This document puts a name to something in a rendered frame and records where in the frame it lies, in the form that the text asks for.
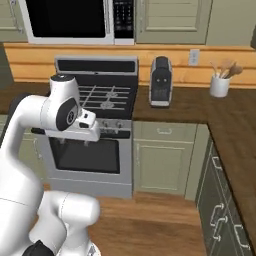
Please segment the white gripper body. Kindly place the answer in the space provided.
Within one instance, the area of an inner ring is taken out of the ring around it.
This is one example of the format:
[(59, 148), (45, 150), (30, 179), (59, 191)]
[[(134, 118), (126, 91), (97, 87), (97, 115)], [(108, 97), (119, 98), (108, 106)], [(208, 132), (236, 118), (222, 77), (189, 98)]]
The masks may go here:
[(64, 131), (46, 130), (45, 134), (48, 137), (60, 139), (96, 142), (100, 138), (100, 129), (97, 121), (95, 121), (92, 126), (83, 122), (75, 122), (71, 127)]

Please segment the silver stove bottom drawer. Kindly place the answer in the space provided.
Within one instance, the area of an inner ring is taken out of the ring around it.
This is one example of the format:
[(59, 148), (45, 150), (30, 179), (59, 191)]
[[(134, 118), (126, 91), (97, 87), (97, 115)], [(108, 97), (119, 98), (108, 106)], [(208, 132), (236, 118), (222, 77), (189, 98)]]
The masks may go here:
[(131, 184), (48, 179), (46, 184), (51, 190), (87, 194), (94, 197), (131, 198)]

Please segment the silver stove with black hob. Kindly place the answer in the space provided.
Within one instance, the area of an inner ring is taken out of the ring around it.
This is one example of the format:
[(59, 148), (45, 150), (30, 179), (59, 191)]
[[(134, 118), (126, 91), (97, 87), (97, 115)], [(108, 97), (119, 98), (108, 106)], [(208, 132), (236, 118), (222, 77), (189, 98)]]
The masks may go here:
[[(58, 74), (76, 78), (80, 105), (96, 114), (100, 130), (130, 131), (132, 140), (132, 112), (138, 88), (136, 56), (58, 55), (55, 67)], [(109, 122), (109, 128), (103, 127), (103, 120)], [(117, 121), (122, 122), (121, 129), (116, 127)], [(47, 135), (35, 136), (40, 151), (40, 140)]]

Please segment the oven door with dark window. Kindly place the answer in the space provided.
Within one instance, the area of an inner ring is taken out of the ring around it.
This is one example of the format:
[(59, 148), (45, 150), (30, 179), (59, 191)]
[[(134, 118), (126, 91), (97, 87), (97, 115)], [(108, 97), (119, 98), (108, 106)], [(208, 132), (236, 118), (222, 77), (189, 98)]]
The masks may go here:
[(44, 136), (40, 151), (48, 179), (132, 183), (132, 140), (101, 138), (97, 142), (65, 140)]

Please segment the pale green base cupboard door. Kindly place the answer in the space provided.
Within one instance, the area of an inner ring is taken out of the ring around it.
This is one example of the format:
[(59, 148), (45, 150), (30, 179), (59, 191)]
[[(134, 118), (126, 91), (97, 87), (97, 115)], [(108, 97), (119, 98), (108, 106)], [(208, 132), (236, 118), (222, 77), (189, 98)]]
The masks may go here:
[[(134, 149), (134, 190), (184, 195), (192, 143), (137, 140)], [(136, 153), (140, 154), (140, 166)]]
[(19, 149), (20, 160), (30, 167), (43, 181), (46, 181), (46, 171), (42, 159), (38, 159), (34, 150), (33, 140), (37, 138), (30, 130), (26, 130)]

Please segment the pale green drawer front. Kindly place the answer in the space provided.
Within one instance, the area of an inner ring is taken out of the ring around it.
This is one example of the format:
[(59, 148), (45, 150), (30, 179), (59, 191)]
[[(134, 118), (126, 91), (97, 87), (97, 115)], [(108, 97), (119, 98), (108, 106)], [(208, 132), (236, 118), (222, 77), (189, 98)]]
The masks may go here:
[[(157, 128), (162, 130), (172, 129), (170, 135), (160, 135)], [(195, 139), (197, 125), (189, 123), (168, 123), (168, 122), (146, 122), (135, 121), (133, 132), (135, 139), (177, 141), (191, 143)]]

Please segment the black and silver coffee machine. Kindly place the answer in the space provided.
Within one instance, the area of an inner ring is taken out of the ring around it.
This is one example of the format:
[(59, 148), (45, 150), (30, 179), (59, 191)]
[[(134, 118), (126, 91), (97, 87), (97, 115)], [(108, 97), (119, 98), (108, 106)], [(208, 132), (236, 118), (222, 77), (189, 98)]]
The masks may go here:
[(172, 98), (172, 64), (166, 56), (154, 58), (150, 71), (149, 103), (168, 108)]

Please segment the dark green base cupboard run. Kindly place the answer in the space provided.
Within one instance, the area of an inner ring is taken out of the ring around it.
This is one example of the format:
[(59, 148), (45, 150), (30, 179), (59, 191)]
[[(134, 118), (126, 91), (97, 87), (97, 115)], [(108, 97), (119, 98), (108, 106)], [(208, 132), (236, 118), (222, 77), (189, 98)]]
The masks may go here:
[(206, 148), (196, 205), (207, 256), (256, 256), (212, 138)]

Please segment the white utensil pot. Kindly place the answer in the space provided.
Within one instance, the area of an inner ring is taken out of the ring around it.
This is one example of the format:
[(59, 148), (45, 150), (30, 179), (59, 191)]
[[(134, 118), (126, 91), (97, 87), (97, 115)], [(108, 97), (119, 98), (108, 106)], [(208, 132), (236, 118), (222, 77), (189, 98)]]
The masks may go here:
[(219, 73), (213, 74), (210, 82), (210, 95), (217, 98), (226, 97), (229, 85), (229, 79), (221, 78)]

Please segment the wooden spoons bunch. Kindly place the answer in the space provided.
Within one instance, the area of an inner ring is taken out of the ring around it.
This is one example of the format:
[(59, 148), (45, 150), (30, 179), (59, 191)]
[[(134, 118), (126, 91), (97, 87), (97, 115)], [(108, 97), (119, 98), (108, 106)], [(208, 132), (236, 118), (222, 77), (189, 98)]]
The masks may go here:
[(214, 76), (220, 79), (230, 79), (235, 75), (241, 74), (243, 71), (241, 66), (238, 66), (234, 61), (231, 61), (230, 59), (224, 60), (220, 66), (218, 66), (214, 61), (211, 61), (210, 64), (213, 67)]

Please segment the pale green wall cupboard door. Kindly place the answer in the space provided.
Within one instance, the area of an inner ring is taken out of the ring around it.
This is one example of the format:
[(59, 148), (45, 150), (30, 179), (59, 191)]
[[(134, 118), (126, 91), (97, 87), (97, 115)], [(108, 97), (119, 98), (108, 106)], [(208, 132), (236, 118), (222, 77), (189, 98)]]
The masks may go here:
[(22, 13), (18, 0), (16, 0), (15, 12), (23, 33), (19, 33), (13, 24), (9, 0), (0, 0), (0, 42), (26, 42), (27, 35), (24, 27)]
[(204, 44), (213, 0), (145, 0), (145, 30), (140, 33), (140, 0), (136, 3), (136, 42)]

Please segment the white wall socket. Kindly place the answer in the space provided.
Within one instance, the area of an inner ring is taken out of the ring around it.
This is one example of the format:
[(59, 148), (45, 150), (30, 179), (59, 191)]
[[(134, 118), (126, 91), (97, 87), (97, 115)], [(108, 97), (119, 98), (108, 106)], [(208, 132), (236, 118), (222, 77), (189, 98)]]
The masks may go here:
[(199, 55), (200, 55), (199, 49), (191, 49), (189, 52), (188, 65), (197, 66), (199, 63)]

